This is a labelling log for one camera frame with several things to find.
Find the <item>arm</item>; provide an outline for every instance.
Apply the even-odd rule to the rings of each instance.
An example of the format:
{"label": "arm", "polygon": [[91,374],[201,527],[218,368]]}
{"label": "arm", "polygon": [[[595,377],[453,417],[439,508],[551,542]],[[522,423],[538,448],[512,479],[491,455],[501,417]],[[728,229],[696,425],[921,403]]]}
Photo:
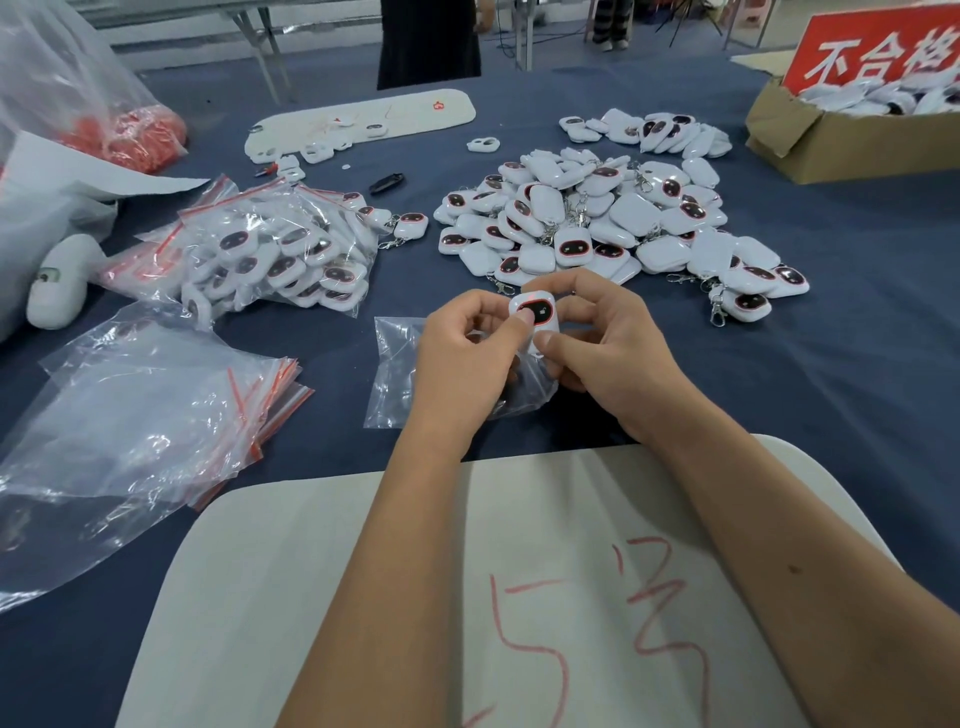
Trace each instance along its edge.
{"label": "arm", "polygon": [[533,323],[508,303],[470,291],[427,319],[410,418],[277,728],[446,725],[460,460]]}
{"label": "arm", "polygon": [[537,334],[561,383],[589,391],[690,497],[821,728],[960,725],[960,617],[903,573],[701,394],[643,301],[589,271],[524,290],[593,329]]}

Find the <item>cardboard box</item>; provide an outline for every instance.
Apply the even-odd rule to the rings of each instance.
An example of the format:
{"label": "cardboard box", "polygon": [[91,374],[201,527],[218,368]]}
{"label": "cardboard box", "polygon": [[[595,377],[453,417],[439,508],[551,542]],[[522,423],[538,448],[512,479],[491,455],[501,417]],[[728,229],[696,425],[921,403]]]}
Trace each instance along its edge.
{"label": "cardboard box", "polygon": [[960,168],[960,113],[849,116],[773,78],[747,115],[747,146],[797,184]]}

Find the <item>right hand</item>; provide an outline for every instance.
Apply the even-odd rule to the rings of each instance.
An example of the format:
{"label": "right hand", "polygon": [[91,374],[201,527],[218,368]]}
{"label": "right hand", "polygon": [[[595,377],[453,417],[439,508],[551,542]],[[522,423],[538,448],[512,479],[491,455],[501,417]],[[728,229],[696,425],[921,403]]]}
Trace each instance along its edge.
{"label": "right hand", "polygon": [[567,333],[539,331],[534,343],[561,385],[589,392],[639,442],[649,443],[696,387],[677,366],[643,299],[584,268],[551,273],[523,286],[549,291],[561,322],[590,324]]}

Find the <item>blue tablecloth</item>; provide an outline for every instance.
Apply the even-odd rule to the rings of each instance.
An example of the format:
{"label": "blue tablecloth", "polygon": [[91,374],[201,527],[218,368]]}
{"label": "blue tablecloth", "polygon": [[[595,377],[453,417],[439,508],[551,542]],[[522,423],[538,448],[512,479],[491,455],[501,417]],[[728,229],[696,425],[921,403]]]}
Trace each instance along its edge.
{"label": "blue tablecloth", "polygon": [[[743,147],[743,120],[764,83],[762,74],[716,59],[517,73],[509,85],[457,82],[450,85],[467,91],[477,109],[468,126],[359,145],[308,167],[307,181],[365,190],[403,172],[407,183],[377,203],[429,213],[445,192],[479,183],[500,161],[566,146],[556,121],[569,114],[673,110],[729,131],[733,151],[715,164],[729,230],[768,243],[809,277],[811,292],[775,302],[761,323],[717,329],[696,286],[647,276],[629,285],[697,385],[751,431],[781,437],[823,463],[907,571],[960,608],[960,309],[953,297],[960,174],[794,185]],[[243,143],[247,128],[269,113],[235,109],[194,140],[172,173],[226,172],[241,187],[253,184]],[[502,142],[497,154],[467,152],[469,139],[488,134]],[[592,148],[601,157],[631,151],[606,140]],[[344,162],[349,170],[341,170]],[[108,251],[167,221],[182,202],[132,201]],[[222,323],[234,347],[297,357],[300,380],[317,390],[266,448],[266,459],[231,487],[386,465],[396,433],[361,429],[377,365],[373,317],[425,316],[485,285],[456,258],[438,255],[438,231],[432,223],[421,242],[377,260],[358,320],[262,304]],[[0,347],[4,428],[44,382],[36,361],[124,303],[98,290],[71,328],[24,329]],[[469,457],[626,440],[589,398],[561,392],[539,412],[485,426]],[[0,616],[4,726],[113,724],[164,573],[195,518],[180,511],[87,574]]]}

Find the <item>red sign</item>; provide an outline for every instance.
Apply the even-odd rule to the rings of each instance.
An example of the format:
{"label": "red sign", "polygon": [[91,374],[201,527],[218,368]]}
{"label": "red sign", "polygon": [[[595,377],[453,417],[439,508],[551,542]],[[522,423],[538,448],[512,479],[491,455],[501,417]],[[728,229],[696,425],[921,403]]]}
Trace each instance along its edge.
{"label": "red sign", "polygon": [[827,12],[810,18],[783,85],[796,94],[814,84],[890,82],[954,65],[960,72],[958,53],[958,4]]}

